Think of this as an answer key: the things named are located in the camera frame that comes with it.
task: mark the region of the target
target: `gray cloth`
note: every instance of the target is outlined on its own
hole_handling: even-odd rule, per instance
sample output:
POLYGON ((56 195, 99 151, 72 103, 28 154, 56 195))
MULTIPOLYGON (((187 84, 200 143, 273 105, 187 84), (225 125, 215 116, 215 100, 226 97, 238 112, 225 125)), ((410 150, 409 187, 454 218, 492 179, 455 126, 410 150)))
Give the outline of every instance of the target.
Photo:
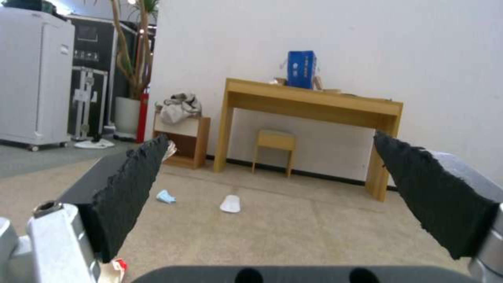
POLYGON ((160 118, 166 124, 176 124, 187 117, 201 116, 202 107, 196 95, 180 93, 163 102, 160 118))

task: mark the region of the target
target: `metal screw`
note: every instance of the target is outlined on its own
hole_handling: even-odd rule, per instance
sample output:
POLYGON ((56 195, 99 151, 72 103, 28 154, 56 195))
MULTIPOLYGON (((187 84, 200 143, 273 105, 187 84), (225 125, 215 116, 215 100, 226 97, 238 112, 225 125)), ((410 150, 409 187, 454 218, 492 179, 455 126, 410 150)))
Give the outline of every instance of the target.
POLYGON ((56 202, 54 200, 46 201, 39 204, 35 209, 33 209, 33 217, 40 218, 49 213, 53 213, 63 208, 61 202, 56 202))

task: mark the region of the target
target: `white plant pot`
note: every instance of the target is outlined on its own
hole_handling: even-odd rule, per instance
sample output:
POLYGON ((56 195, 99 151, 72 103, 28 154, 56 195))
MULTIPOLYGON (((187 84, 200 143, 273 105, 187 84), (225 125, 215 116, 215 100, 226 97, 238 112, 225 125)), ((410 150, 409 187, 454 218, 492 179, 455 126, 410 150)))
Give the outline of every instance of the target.
POLYGON ((115 98, 115 135, 136 138, 140 101, 125 97, 115 98))

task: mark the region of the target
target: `bolt hole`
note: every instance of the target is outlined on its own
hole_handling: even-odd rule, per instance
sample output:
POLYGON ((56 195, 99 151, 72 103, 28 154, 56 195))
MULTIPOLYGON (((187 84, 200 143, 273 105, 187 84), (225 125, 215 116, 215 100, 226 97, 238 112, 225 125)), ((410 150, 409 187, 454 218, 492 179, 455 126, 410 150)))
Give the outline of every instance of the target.
POLYGON ((350 283, 379 283, 376 275, 365 268, 355 268, 349 274, 350 283))
POLYGON ((258 270, 245 268, 237 273, 234 283, 263 283, 264 279, 258 270))
POLYGON ((53 206, 55 206, 55 205, 56 205, 56 203, 55 203, 55 202, 53 202, 53 201, 48 201, 48 202, 46 202, 46 203, 43 203, 43 204, 39 205, 39 206, 38 206, 38 208, 37 208, 37 210, 42 210, 42 211, 43 211, 43 210, 48 210, 48 209, 50 209, 51 207, 53 207, 53 206))

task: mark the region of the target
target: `blue face mask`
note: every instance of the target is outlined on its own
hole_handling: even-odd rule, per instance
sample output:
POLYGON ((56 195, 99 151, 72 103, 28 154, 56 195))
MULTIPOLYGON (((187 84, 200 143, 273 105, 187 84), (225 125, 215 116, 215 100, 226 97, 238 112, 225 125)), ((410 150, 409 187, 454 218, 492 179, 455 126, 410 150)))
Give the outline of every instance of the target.
POLYGON ((175 197, 172 197, 166 190, 160 191, 155 198, 158 201, 165 202, 165 203, 177 202, 177 199, 175 197))

